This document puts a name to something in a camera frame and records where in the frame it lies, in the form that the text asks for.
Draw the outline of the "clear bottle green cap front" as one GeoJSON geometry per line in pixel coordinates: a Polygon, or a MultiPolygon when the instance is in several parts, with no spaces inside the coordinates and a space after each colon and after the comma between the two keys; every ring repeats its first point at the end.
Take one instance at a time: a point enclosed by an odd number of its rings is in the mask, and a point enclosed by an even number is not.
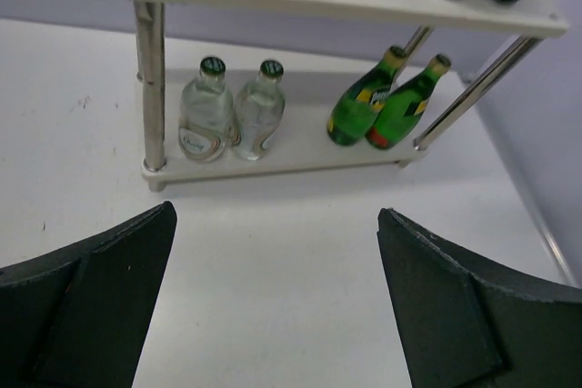
{"type": "Polygon", "coordinates": [[[286,99],[280,82],[284,67],[275,59],[266,59],[254,79],[247,81],[234,101],[237,137],[232,140],[237,157],[256,161],[269,150],[280,125],[286,99]]]}

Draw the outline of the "clear bottle green cap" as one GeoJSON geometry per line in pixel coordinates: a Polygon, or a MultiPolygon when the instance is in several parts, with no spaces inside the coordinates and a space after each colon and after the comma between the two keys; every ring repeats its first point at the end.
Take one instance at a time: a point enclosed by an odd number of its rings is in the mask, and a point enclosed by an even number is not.
{"type": "Polygon", "coordinates": [[[275,59],[266,59],[254,79],[247,81],[234,101],[237,137],[232,140],[237,157],[256,161],[269,150],[280,125],[286,99],[280,82],[284,67],[275,59]]]}
{"type": "Polygon", "coordinates": [[[226,64],[216,56],[207,56],[180,97],[178,143],[186,157],[214,161],[227,146],[232,119],[233,97],[226,84],[226,64]]]}

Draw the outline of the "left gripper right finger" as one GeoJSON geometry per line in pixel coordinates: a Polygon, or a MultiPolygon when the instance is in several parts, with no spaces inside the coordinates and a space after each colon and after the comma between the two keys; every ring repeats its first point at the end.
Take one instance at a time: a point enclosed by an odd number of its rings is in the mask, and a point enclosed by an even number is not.
{"type": "Polygon", "coordinates": [[[415,387],[578,387],[581,291],[448,241],[394,209],[377,239],[415,387]]]}

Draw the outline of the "green glass bottle back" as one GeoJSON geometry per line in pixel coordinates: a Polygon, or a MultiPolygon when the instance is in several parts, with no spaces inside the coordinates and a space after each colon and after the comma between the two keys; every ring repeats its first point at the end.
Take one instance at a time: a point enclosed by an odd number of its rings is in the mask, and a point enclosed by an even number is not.
{"type": "Polygon", "coordinates": [[[451,60],[437,54],[420,74],[399,86],[387,98],[366,140],[376,149],[387,150],[409,135],[423,116],[437,82],[450,67],[451,60]]]}

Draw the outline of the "clear bottle green cap back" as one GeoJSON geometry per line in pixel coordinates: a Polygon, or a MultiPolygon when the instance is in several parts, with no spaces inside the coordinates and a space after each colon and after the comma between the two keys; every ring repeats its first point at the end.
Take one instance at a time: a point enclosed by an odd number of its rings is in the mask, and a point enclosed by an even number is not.
{"type": "Polygon", "coordinates": [[[214,161],[227,146],[232,119],[233,97],[226,84],[226,64],[216,56],[207,56],[180,97],[178,143],[186,157],[214,161]]]}

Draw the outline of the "green glass bottle front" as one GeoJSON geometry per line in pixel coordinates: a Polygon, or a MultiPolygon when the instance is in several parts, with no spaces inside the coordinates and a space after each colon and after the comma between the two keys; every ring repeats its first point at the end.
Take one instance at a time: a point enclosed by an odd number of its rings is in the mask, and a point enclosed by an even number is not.
{"type": "Polygon", "coordinates": [[[390,46],[382,59],[342,94],[326,125],[335,144],[350,146],[365,136],[383,109],[396,72],[406,59],[403,48],[390,46]]]}

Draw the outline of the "green glass bottle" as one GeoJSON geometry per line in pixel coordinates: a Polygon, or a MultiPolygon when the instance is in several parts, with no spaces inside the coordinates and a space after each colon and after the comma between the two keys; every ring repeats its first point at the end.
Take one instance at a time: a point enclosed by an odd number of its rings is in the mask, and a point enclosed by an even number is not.
{"type": "Polygon", "coordinates": [[[420,74],[399,86],[387,98],[366,140],[376,149],[387,150],[409,135],[423,116],[437,82],[450,67],[451,60],[437,54],[420,74]]]}
{"type": "Polygon", "coordinates": [[[383,109],[396,72],[406,59],[403,48],[390,46],[382,59],[342,94],[326,125],[335,144],[350,146],[365,136],[383,109]]]}

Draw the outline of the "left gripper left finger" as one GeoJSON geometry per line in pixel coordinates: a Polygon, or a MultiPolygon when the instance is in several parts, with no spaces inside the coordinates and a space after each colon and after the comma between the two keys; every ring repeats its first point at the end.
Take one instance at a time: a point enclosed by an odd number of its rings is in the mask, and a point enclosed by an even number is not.
{"type": "Polygon", "coordinates": [[[177,224],[163,202],[1,270],[4,387],[130,387],[177,224]]]}

